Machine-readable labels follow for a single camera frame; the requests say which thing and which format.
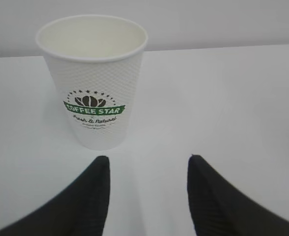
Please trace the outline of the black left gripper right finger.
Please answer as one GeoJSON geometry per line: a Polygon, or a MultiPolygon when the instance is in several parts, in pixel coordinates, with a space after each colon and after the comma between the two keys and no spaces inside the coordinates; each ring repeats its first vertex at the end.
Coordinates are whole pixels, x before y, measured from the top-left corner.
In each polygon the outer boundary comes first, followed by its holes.
{"type": "Polygon", "coordinates": [[[289,236],[289,221],[248,198],[200,155],[189,158],[187,192],[198,236],[289,236]]]}

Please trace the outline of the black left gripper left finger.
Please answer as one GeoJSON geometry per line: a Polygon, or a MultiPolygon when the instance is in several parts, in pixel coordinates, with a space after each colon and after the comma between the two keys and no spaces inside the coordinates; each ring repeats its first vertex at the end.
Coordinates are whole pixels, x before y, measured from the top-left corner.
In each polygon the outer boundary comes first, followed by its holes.
{"type": "Polygon", "coordinates": [[[67,188],[0,236],[101,236],[110,199],[110,162],[98,156],[67,188]]]}

